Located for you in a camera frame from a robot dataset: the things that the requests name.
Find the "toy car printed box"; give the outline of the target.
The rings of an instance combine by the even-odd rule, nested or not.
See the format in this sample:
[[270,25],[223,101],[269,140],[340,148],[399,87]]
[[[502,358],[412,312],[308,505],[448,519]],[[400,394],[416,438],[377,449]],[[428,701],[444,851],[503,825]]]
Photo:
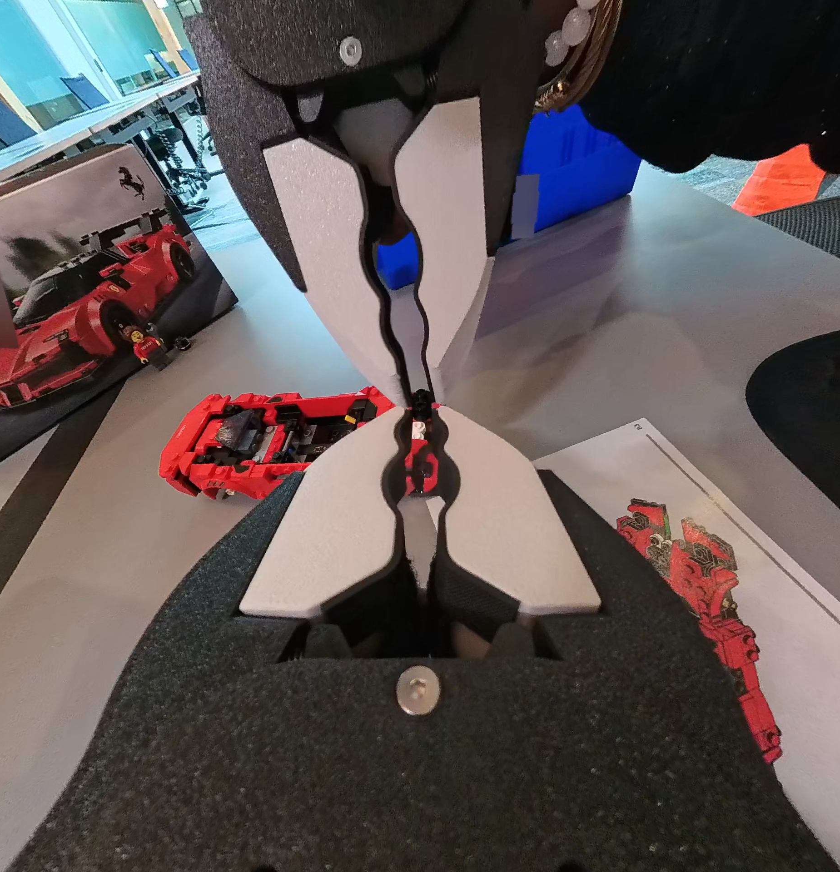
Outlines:
[[131,145],[0,184],[0,279],[14,340],[0,348],[0,462],[147,359],[238,303]]

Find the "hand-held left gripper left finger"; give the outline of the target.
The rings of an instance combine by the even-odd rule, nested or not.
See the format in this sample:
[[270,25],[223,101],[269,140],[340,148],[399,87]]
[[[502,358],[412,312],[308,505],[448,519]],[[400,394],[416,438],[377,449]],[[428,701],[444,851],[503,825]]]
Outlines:
[[395,407],[337,442],[305,471],[244,593],[246,616],[391,617],[411,603],[399,509],[411,413]]

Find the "orange object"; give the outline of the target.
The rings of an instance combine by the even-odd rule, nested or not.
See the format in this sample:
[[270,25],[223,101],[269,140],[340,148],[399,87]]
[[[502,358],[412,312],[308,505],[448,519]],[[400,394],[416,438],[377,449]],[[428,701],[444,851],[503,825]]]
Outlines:
[[799,144],[760,160],[737,194],[732,208],[748,216],[813,202],[830,173],[814,162],[810,148]]

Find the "red toy brick car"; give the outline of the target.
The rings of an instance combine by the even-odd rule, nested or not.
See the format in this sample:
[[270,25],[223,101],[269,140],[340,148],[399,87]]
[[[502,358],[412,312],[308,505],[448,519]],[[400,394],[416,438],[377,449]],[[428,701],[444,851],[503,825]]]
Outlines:
[[262,500],[338,441],[393,408],[373,386],[316,398],[297,392],[211,394],[169,439],[159,474],[189,496]]

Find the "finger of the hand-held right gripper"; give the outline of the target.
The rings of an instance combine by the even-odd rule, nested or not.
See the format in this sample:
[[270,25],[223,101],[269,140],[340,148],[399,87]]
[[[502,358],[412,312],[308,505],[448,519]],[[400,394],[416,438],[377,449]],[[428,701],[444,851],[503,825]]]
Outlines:
[[263,149],[305,287],[305,298],[370,385],[408,406],[403,356],[388,335],[388,294],[369,267],[368,203],[360,170],[312,139]]
[[434,104],[394,156],[396,201],[419,253],[414,298],[422,317],[421,367],[436,402],[450,406],[491,279],[481,104]]

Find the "black mesh chair seat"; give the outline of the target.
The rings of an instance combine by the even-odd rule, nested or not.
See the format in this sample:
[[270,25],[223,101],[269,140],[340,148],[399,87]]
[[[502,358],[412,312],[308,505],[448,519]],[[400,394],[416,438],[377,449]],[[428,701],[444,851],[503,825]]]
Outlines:
[[756,218],[840,259],[840,195],[761,213]]

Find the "instruction booklet with car print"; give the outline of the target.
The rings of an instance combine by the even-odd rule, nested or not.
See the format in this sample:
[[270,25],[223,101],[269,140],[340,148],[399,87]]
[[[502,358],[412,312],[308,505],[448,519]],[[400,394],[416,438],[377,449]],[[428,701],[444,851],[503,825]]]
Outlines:
[[642,419],[534,462],[650,562],[840,867],[840,603]]

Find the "long white office desk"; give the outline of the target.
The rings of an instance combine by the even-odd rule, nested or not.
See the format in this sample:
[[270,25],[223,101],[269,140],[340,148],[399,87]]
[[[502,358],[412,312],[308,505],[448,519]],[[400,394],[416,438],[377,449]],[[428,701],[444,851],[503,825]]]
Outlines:
[[34,168],[91,137],[100,136],[107,143],[126,142],[134,135],[128,127],[122,128],[117,133],[111,128],[120,125],[124,119],[143,114],[150,106],[162,106],[174,111],[191,102],[196,98],[195,86],[199,79],[199,71],[190,72],[122,100],[82,113],[1,149],[0,182]]

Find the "blue plastic bin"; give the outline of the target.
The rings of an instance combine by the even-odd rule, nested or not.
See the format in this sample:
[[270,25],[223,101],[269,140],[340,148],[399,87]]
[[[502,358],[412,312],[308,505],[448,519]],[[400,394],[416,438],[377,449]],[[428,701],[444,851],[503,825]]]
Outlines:
[[481,109],[488,252],[632,191],[641,159],[586,119],[577,104],[535,114],[526,106]]

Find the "black mesh chair back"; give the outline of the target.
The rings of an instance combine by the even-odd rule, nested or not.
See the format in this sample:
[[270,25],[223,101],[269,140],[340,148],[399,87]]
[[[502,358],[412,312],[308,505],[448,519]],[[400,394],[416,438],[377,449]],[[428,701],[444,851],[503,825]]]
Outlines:
[[767,357],[745,399],[765,436],[840,510],[840,331]]

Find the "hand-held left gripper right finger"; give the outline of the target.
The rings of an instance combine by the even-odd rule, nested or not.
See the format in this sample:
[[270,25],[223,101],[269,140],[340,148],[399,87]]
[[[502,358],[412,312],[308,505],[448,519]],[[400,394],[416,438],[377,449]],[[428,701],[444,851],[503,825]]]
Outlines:
[[447,406],[435,454],[443,507],[431,582],[461,624],[594,614],[600,595],[534,465]]

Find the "person's right forearm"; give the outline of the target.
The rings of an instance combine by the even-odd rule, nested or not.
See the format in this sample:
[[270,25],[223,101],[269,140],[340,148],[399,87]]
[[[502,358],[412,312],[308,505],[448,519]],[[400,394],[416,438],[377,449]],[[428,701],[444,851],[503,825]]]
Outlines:
[[624,2],[580,106],[670,173],[807,145],[840,174],[840,1]]

